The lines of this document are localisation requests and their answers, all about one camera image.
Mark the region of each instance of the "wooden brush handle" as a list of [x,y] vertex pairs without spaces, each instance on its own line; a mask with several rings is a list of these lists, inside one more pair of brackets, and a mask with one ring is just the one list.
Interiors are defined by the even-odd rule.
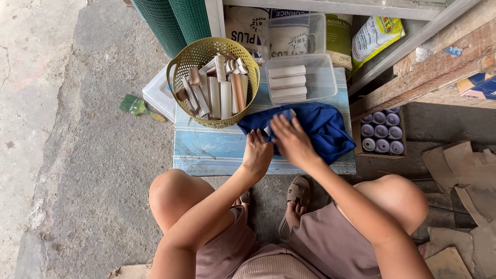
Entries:
[[165,118],[158,113],[154,113],[154,112],[149,111],[149,110],[145,110],[145,113],[148,114],[149,116],[155,118],[158,121],[161,121],[161,122],[165,121]]

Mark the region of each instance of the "green wire mesh roll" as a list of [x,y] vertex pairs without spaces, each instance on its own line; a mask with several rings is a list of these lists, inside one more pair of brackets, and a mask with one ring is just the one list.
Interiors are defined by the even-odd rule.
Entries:
[[176,57],[186,47],[186,41],[169,0],[134,0],[134,2],[167,56],[171,59]]
[[205,0],[169,0],[188,44],[211,37]]

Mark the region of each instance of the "blue cloth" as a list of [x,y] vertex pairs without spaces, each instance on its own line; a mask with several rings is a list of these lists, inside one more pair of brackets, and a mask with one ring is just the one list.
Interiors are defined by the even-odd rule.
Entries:
[[[296,118],[310,137],[315,151],[328,165],[357,146],[346,133],[341,113],[327,104],[303,103],[273,108],[246,115],[238,122],[238,126],[245,135],[252,129],[261,129],[265,140],[270,141],[271,138],[263,132],[267,121],[275,114],[289,109],[295,111]],[[280,155],[276,147],[274,154]]]

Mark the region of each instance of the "cement bag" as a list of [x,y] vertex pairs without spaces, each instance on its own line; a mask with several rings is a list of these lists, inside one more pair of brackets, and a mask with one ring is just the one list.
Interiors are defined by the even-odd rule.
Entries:
[[259,58],[263,41],[262,26],[269,18],[269,9],[225,6],[225,17],[226,37],[240,43],[254,58]]
[[325,14],[325,53],[331,56],[332,63],[348,70],[351,66],[351,22],[352,14]]
[[352,73],[403,36],[405,36],[405,30],[401,25],[401,19],[383,16],[369,17],[353,37]]
[[[279,18],[297,14],[307,14],[309,11],[272,9],[270,18]],[[272,21],[269,27],[270,56],[286,56],[306,54],[310,19],[300,18],[281,19]]]

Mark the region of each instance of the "person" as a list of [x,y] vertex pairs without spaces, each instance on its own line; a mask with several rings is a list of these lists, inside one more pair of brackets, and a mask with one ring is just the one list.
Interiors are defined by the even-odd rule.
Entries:
[[290,200],[288,240],[259,245],[238,198],[265,175],[273,144],[260,129],[251,131],[241,166],[219,189],[177,169],[153,181],[149,202],[164,236],[151,279],[362,279],[379,273],[383,279],[434,278],[409,236],[428,212],[415,184],[386,175],[351,186],[316,154],[297,118],[290,123],[274,116],[270,125],[281,155],[335,202],[305,213],[306,201]]

